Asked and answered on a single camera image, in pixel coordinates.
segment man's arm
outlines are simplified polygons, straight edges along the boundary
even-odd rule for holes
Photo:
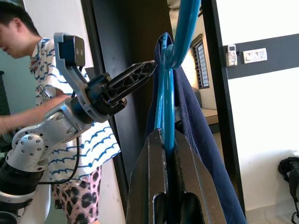
[[[41,123],[49,110],[67,98],[69,98],[68,95],[63,94],[61,90],[56,90],[56,97],[39,107],[13,115],[0,116],[0,134],[7,134],[17,127],[27,127]]]

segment leopard print shorts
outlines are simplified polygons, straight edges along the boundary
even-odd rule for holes
[[[101,167],[83,180],[52,185],[56,209],[63,209],[68,224],[90,224],[99,216]]]

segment black wall stripe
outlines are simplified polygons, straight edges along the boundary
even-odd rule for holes
[[[267,49],[268,60],[244,64],[243,51],[260,48]],[[240,52],[238,65],[227,67],[228,79],[299,67],[299,34],[239,43],[236,50]]]

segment black door frame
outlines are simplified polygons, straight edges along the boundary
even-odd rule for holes
[[[100,74],[105,72],[105,66],[102,61],[100,41],[95,26],[93,4],[91,0],[81,0],[81,3],[85,17],[89,43],[92,50],[91,52],[93,55],[93,64],[96,74]],[[218,111],[224,162],[230,178],[236,180],[237,182],[237,189],[235,190],[237,191],[242,210],[245,214],[233,114],[228,89],[225,51],[222,45],[216,0],[202,0],[202,12],[205,21],[206,38]],[[116,138],[118,139],[115,120],[111,119],[110,124],[116,135]],[[128,180],[126,179],[124,163],[121,154],[114,157],[114,167],[119,184],[124,213],[126,214],[126,205],[128,202]]]

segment navy blue cloth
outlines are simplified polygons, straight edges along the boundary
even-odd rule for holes
[[[158,65],[160,63],[161,46],[162,37],[158,40],[155,48],[155,60]],[[153,101],[149,110],[147,136],[154,130],[159,81],[158,71],[159,67],[153,74]],[[186,136],[189,144],[210,172],[227,223],[245,224],[246,220],[244,214],[222,162],[214,137],[182,67],[175,69],[173,75],[175,84],[175,104],[176,106],[179,106],[182,118],[182,130],[180,130],[180,132]]]

